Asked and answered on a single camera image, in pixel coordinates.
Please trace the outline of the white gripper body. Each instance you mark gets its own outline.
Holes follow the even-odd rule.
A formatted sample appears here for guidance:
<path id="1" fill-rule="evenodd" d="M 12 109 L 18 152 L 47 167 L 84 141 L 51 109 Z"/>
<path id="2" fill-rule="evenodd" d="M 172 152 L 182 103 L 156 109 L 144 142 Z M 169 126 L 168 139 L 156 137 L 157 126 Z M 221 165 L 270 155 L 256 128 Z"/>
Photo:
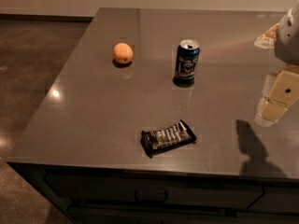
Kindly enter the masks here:
<path id="1" fill-rule="evenodd" d="M 299 4 L 291 7 L 279 22 L 275 55 L 284 63 L 299 64 Z"/>

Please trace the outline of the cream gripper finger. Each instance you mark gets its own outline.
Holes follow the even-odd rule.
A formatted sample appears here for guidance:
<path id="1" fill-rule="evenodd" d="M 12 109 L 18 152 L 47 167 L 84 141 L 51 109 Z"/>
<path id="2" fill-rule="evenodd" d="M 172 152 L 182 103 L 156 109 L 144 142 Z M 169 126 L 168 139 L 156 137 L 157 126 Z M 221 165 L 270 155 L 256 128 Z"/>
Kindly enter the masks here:
<path id="1" fill-rule="evenodd" d="M 266 76 L 255 122 L 262 127 L 276 124 L 299 99 L 299 66 L 286 65 Z"/>
<path id="2" fill-rule="evenodd" d="M 279 23 L 270 27 L 254 41 L 254 46 L 260 49 L 272 49 L 275 46 L 278 27 Z"/>

